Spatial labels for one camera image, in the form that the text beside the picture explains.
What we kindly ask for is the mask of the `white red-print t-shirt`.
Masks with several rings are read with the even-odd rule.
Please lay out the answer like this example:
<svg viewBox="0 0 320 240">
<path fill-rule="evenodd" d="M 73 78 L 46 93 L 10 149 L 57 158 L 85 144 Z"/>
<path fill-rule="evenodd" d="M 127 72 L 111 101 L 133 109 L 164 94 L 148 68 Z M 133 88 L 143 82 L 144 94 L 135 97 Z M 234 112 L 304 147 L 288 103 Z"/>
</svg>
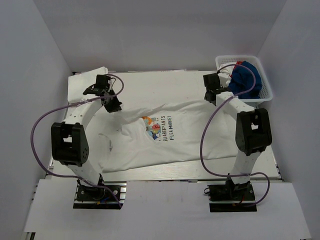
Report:
<svg viewBox="0 0 320 240">
<path fill-rule="evenodd" d="M 233 62 L 227 62 L 227 63 L 224 63 L 224 64 L 221 64 L 220 67 L 218 69 L 221 69 L 222 67 L 225 67 L 227 65 L 230 65 L 230 64 L 238 64 L 238 65 L 241 65 L 243 62 L 242 61 L 233 61 Z M 219 76 L 219 80 L 220 80 L 220 85 L 222 87 L 228 87 L 230 82 L 231 82 L 231 79 L 232 79 L 232 73 L 233 73 L 233 70 L 236 66 L 235 65 L 231 65 L 231 66 L 227 66 L 226 68 L 222 69 L 218 76 Z"/>
</svg>

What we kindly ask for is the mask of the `blue t-shirt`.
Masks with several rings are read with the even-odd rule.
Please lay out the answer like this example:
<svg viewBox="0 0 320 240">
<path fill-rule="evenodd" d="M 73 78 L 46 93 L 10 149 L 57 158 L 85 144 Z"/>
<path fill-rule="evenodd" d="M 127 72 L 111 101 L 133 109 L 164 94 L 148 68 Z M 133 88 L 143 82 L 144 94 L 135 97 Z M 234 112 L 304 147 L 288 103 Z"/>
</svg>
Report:
<svg viewBox="0 0 320 240">
<path fill-rule="evenodd" d="M 242 65 L 250 69 L 255 76 L 255 86 L 247 93 L 241 94 L 240 99 L 259 99 L 260 91 L 262 89 L 262 79 L 257 68 L 247 61 L 237 61 L 236 64 Z M 228 88 L 232 93 L 238 94 L 250 89 L 253 85 L 254 79 L 252 74 L 245 68 L 239 66 L 233 66 L 231 80 Z"/>
</svg>

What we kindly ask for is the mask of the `white cartoon-print t-shirt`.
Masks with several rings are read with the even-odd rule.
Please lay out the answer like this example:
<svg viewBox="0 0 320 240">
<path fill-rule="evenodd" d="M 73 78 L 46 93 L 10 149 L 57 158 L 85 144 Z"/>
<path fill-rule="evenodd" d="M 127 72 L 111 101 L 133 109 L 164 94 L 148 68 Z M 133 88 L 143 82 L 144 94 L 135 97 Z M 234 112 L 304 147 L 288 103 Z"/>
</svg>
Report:
<svg viewBox="0 0 320 240">
<path fill-rule="evenodd" d="M 235 121 L 204 100 L 122 110 L 99 134 L 111 146 L 100 160 L 103 173 L 237 155 Z"/>
</svg>

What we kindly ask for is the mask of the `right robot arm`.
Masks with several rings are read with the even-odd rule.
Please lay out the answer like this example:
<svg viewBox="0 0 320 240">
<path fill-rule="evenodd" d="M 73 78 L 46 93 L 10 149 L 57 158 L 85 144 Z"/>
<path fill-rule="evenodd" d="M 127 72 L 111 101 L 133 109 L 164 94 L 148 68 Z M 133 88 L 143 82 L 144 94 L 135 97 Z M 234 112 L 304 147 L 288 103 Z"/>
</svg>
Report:
<svg viewBox="0 0 320 240">
<path fill-rule="evenodd" d="M 206 89 L 204 99 L 229 114 L 236 122 L 235 143 L 238 153 L 228 174 L 232 183 L 225 187 L 226 195 L 236 200 L 243 195 L 244 186 L 250 181 L 258 157 L 272 143 L 269 114 L 266 109 L 256 109 L 234 96 L 228 88 L 222 88 L 216 73 L 204 75 L 203 82 Z"/>
</svg>

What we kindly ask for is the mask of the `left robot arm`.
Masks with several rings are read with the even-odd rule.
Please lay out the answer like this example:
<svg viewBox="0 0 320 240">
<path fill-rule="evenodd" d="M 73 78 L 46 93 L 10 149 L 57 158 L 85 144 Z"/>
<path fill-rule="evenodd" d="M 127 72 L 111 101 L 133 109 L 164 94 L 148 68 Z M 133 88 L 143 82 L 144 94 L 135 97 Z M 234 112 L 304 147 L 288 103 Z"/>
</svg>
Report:
<svg viewBox="0 0 320 240">
<path fill-rule="evenodd" d="M 124 82 L 114 74 L 98 74 L 95 83 L 83 92 L 79 102 L 69 105 L 71 115 L 51 126 L 51 152 L 54 160 L 68 167 L 74 177 L 89 186 L 88 193 L 99 200 L 105 196 L 103 177 L 89 161 L 90 147 L 86 136 L 93 116 L 104 108 L 108 113 L 122 110 L 118 95 Z"/>
</svg>

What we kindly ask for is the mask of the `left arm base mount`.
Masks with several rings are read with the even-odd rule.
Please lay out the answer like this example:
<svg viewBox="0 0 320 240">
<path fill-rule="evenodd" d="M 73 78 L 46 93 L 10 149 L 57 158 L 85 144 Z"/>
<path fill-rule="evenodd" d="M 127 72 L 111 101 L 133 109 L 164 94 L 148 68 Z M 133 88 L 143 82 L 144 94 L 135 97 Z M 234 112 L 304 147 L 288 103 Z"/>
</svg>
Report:
<svg viewBox="0 0 320 240">
<path fill-rule="evenodd" d="M 73 209 L 120 210 L 125 201 L 127 184 L 124 182 L 114 182 L 106 186 L 116 196 L 121 206 L 119 206 L 116 199 L 108 190 L 92 187 L 78 180 Z"/>
</svg>

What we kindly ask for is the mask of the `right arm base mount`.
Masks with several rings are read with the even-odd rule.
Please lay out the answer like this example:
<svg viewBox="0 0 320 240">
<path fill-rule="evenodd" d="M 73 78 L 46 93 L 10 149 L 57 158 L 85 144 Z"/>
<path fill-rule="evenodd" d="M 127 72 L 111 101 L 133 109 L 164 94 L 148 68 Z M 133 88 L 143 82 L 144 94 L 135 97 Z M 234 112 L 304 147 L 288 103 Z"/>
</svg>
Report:
<svg viewBox="0 0 320 240">
<path fill-rule="evenodd" d="M 203 193 L 208 196 L 211 213 L 257 212 L 256 197 L 250 181 L 234 184 L 227 179 L 225 184 L 208 185 Z"/>
</svg>

